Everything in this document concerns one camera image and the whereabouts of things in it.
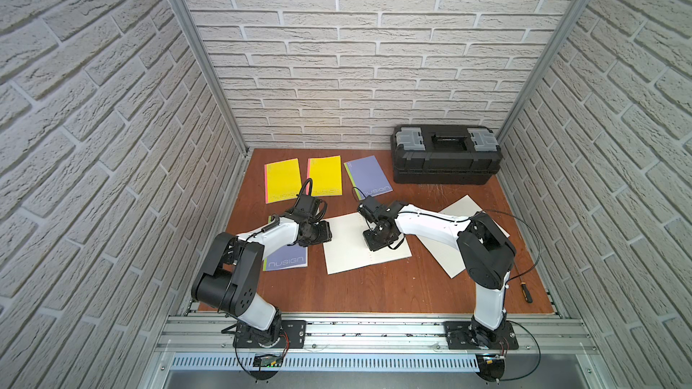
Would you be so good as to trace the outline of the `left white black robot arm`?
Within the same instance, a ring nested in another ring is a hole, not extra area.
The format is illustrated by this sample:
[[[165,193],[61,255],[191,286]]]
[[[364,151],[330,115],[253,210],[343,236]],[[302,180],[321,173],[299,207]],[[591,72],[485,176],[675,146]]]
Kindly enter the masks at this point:
[[[324,219],[327,203],[312,189],[308,178],[293,206],[255,231],[218,234],[191,286],[193,300],[234,317],[261,346],[286,337],[281,311],[257,293],[263,261],[283,247],[308,248],[333,237]]]

